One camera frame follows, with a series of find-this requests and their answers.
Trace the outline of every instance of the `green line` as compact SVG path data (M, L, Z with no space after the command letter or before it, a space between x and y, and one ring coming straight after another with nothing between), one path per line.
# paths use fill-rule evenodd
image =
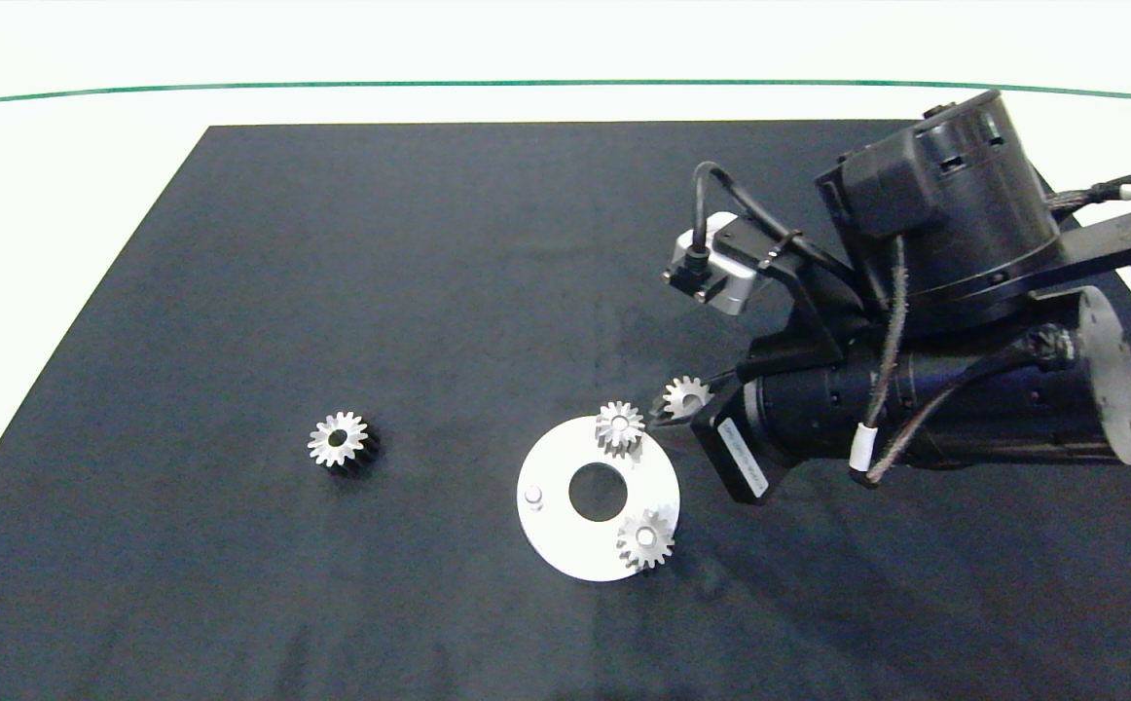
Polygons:
M939 83L938 80L814 80L814 79L599 79L599 80L300 80L299 83L200 83L185 85L130 85L60 89L54 93L3 95L0 102L49 99L81 95L116 95L120 93L169 93L178 89L250 89L250 88L560 88L561 86L658 86L658 85L815 85L880 86L880 88L976 88L1009 89L1018 93L1050 93L1131 99L1131 93L1110 89L1081 89L1042 85L1008 85L995 83Z

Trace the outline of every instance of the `plate center hole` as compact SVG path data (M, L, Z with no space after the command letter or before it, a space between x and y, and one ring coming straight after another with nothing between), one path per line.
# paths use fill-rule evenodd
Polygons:
M589 462L569 481L569 502L592 522L606 522L627 505L627 481L614 466Z

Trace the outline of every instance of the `black cloth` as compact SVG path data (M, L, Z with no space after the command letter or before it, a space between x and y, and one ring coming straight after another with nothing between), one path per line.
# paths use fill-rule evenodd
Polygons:
M786 312L659 280L693 165L840 253L812 179L899 126L210 129L0 442L0 698L1131 698L1131 467L758 509L675 457L676 554L611 585L521 534L549 427ZM364 479L307 456L338 410Z

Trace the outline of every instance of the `white disc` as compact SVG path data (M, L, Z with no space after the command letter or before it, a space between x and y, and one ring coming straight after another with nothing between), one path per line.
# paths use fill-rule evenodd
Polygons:
M579 514L569 500L570 481L593 462L613 467L627 483L627 502L606 522ZM618 549L618 529L628 516L650 509L667 520L671 533L677 528L677 475L664 450L645 435L628 456L610 456L597 447L596 417L570 418L535 443L521 462L516 499L532 547L576 579L613 581L638 571Z

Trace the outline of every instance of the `gear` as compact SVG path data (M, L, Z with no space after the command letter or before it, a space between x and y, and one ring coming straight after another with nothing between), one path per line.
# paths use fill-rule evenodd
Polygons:
M698 377L675 377L673 382L665 386L663 399L665 399L665 410L671 413L672 417L691 417L713 399L713 391Z
M380 448L374 431L353 412L338 412L316 424L311 431L311 457L330 474L356 476L363 466L371 465Z
M628 516L618 529L618 555L631 568L645 570L664 564L673 545L667 520L650 509L641 516Z
M642 414L630 403L608 403L596 415L596 443L610 456L631 452L642 439Z

